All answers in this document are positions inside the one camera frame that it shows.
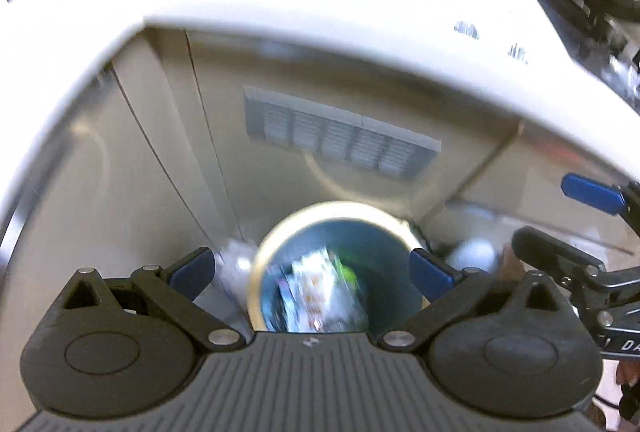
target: vent grille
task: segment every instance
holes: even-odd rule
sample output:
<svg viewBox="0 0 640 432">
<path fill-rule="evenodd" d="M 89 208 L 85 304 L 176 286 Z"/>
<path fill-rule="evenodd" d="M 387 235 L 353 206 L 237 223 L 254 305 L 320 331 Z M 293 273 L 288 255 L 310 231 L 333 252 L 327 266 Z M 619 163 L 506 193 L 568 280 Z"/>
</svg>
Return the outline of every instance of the vent grille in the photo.
<svg viewBox="0 0 640 432">
<path fill-rule="evenodd" d="M 411 180 L 440 152 L 423 134 L 279 92 L 244 88 L 249 136 Z"/>
</svg>

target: white countertop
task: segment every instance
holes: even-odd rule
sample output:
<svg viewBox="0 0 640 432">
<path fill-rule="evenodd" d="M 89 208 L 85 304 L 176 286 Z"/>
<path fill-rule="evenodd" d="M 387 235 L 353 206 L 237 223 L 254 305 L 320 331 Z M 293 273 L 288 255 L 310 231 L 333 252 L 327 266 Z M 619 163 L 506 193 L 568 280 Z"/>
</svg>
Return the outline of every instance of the white countertop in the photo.
<svg viewBox="0 0 640 432">
<path fill-rule="evenodd" d="M 423 75 L 640 180 L 640 116 L 570 60 L 535 0 L 12 0 L 0 19 L 0 214 L 69 103 L 145 25 L 273 37 Z M 527 62 L 508 56 L 515 43 Z"/>
</svg>

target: snack package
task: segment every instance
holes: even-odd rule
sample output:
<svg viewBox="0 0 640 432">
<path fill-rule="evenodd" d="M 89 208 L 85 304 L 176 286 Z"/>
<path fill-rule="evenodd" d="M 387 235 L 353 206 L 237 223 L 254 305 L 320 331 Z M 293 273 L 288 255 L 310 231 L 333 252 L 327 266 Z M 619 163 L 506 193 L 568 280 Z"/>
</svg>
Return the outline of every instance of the snack package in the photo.
<svg viewBox="0 0 640 432">
<path fill-rule="evenodd" d="M 280 281 L 287 331 L 335 333 L 365 331 L 367 315 L 352 269 L 325 248 L 292 263 Z"/>
</svg>

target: screw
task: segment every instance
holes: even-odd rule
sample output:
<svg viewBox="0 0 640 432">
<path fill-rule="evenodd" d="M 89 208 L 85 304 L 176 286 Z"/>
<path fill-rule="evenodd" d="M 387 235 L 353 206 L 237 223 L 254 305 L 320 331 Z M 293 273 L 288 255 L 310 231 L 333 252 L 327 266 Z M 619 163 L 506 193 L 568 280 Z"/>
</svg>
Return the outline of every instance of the screw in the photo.
<svg viewBox="0 0 640 432">
<path fill-rule="evenodd" d="M 389 331 L 382 339 L 391 347 L 408 347 L 415 342 L 415 336 L 406 331 Z"/>
<path fill-rule="evenodd" d="M 585 266 L 584 272 L 587 275 L 589 275 L 590 277 L 597 277 L 598 276 L 598 268 L 596 268 L 595 266 L 592 266 L 591 264 L 588 265 L 588 266 Z"/>
<path fill-rule="evenodd" d="M 217 329 L 209 333 L 209 342 L 215 346 L 232 346 L 238 340 L 240 335 L 233 329 Z"/>
<path fill-rule="evenodd" d="M 600 313 L 598 313 L 597 321 L 602 327 L 611 327 L 613 323 L 613 316 L 608 311 L 600 311 Z"/>
</svg>

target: ribbed surface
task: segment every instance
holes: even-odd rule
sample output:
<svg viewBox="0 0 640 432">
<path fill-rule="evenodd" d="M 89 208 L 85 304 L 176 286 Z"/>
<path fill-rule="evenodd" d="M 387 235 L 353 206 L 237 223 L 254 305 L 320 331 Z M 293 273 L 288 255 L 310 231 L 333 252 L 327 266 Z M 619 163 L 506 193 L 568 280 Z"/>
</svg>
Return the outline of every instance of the ribbed surface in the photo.
<svg viewBox="0 0 640 432">
<path fill-rule="evenodd" d="M 594 431 L 581 415 L 545 423 L 493 420 L 441 394 L 408 354 L 380 351 L 363 334 L 259 333 L 245 350 L 213 354 L 173 401 L 105 422 L 35 416 L 29 432 L 506 432 Z"/>
<path fill-rule="evenodd" d="M 440 151 L 423 134 L 286 94 L 249 88 L 249 135 L 345 161 L 388 176 L 413 179 Z"/>
</svg>

